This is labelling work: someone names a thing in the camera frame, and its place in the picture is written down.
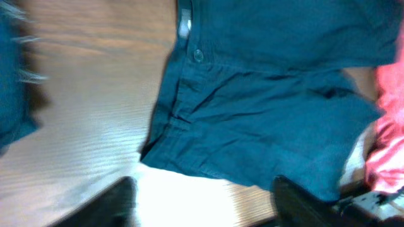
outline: red cloth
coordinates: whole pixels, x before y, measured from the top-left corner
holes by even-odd
[[[404,44],[404,26],[399,41]],[[394,194],[404,187],[404,48],[397,63],[377,69],[377,83],[377,104],[386,113],[376,122],[377,150],[366,162],[365,180],[374,191]]]

